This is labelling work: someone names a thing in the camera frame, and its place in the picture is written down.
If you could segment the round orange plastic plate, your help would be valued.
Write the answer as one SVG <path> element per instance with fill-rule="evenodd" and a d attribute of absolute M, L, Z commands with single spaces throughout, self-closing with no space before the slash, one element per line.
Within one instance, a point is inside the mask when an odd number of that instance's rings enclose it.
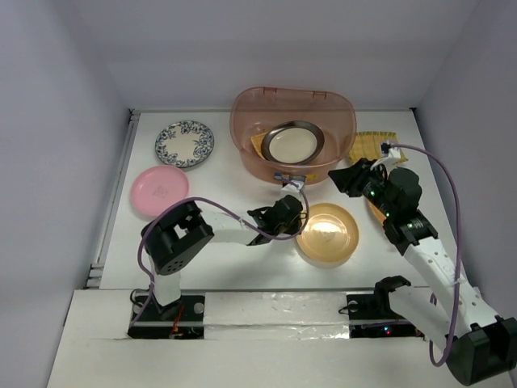
<path fill-rule="evenodd" d="M 347 262 L 358 247 L 359 227 L 343 207 L 319 203 L 309 207 L 309 220 L 296 242 L 312 265 L 336 268 Z"/>

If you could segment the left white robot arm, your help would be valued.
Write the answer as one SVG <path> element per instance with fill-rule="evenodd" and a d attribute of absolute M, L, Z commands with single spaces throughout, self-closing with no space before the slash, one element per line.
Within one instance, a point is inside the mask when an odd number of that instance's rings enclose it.
<path fill-rule="evenodd" d="M 149 278 L 149 291 L 131 324 L 143 314 L 156 314 L 161 321 L 179 316 L 183 304 L 177 274 L 209 243 L 256 247 L 288 241 L 301 234 L 308 220 L 303 192 L 285 194 L 272 206 L 249 210 L 246 217 L 203 197 L 171 205 L 141 231 L 137 263 Z"/>

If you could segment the dark rimmed cream plate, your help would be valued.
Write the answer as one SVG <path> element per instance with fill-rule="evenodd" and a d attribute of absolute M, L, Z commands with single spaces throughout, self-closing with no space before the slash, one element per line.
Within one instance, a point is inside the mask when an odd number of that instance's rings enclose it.
<path fill-rule="evenodd" d="M 260 150 L 267 161 L 305 165 L 321 153 L 324 144 L 324 133 L 318 126 L 308 121 L 292 120 L 266 133 Z"/>

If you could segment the blue floral ceramic plate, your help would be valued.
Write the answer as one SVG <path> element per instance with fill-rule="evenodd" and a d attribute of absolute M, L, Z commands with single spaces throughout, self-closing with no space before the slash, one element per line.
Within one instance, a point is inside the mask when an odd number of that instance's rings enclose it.
<path fill-rule="evenodd" d="M 215 137 L 205 124 L 181 120 L 164 128 L 154 149 L 158 159 L 177 168 L 190 168 L 204 162 L 215 148 Z"/>

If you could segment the pink plastic plate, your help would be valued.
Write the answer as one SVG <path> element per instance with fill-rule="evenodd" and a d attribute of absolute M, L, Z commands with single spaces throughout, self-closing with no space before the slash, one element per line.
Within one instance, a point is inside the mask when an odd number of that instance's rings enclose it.
<path fill-rule="evenodd" d="M 142 217 L 156 217 L 189 192 L 187 175 L 177 167 L 160 165 L 141 172 L 132 183 L 129 199 Z"/>

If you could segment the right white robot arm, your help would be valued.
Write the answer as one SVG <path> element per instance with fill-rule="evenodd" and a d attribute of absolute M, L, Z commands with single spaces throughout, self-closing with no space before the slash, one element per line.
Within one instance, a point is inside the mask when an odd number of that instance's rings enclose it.
<path fill-rule="evenodd" d="M 417 295 L 409 280 L 391 276 L 376 283 L 372 308 L 382 317 L 403 317 L 438 348 L 453 377 L 471 386 L 516 366 L 516 320 L 490 307 L 466 280 L 460 260 L 446 252 L 434 226 L 419 210 L 422 188 L 413 171 L 387 172 L 379 162 L 361 158 L 328 176 L 349 197 L 364 197 L 384 216 L 383 230 L 399 254 L 431 290 Z"/>

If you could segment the rectangular green bamboo tray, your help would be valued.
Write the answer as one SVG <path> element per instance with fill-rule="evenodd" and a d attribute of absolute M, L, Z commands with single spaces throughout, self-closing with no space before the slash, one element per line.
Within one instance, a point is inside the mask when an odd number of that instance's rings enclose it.
<path fill-rule="evenodd" d="M 361 158 L 375 160 L 382 157 L 380 145 L 383 142 L 397 143 L 397 134 L 394 132 L 366 131 L 357 133 L 348 158 L 351 164 L 358 162 Z"/>

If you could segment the triangular woven bamboo plate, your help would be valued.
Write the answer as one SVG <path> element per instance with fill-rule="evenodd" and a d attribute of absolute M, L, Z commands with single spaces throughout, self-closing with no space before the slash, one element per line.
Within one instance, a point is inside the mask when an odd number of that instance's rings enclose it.
<path fill-rule="evenodd" d="M 266 133 L 259 133 L 250 138 L 251 144 L 254 147 L 255 152 L 261 159 L 264 159 L 262 152 L 262 144 L 266 135 Z"/>

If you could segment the boat shaped woven plate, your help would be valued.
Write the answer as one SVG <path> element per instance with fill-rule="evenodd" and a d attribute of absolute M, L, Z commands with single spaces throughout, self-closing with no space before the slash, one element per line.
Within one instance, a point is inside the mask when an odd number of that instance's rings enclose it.
<path fill-rule="evenodd" d="M 367 204 L 375 219 L 382 225 L 386 219 L 386 216 L 369 200 L 367 201 Z"/>

